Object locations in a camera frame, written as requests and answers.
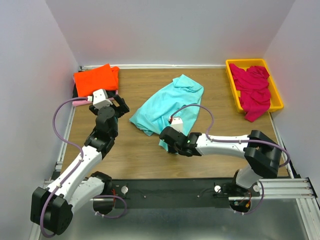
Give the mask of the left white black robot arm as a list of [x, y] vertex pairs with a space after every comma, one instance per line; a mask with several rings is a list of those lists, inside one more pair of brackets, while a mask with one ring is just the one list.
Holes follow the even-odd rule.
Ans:
[[85, 176], [110, 152], [118, 136], [118, 119], [130, 111], [119, 95], [109, 96], [103, 89], [87, 97], [89, 110], [96, 116], [95, 127], [79, 147], [79, 155], [69, 167], [47, 187], [37, 187], [32, 193], [30, 220], [38, 224], [46, 238], [61, 235], [70, 225], [74, 213], [90, 199], [110, 199], [114, 206], [120, 200], [112, 187], [112, 178], [102, 172]]

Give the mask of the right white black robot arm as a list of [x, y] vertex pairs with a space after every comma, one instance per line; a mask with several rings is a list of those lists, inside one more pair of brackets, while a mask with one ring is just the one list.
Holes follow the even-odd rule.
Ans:
[[236, 171], [230, 191], [241, 196], [260, 179], [275, 179], [280, 168], [281, 150], [264, 133], [253, 130], [242, 136], [207, 136], [192, 132], [184, 135], [167, 126], [159, 138], [168, 145], [168, 151], [186, 157], [226, 155], [247, 161], [247, 166]]

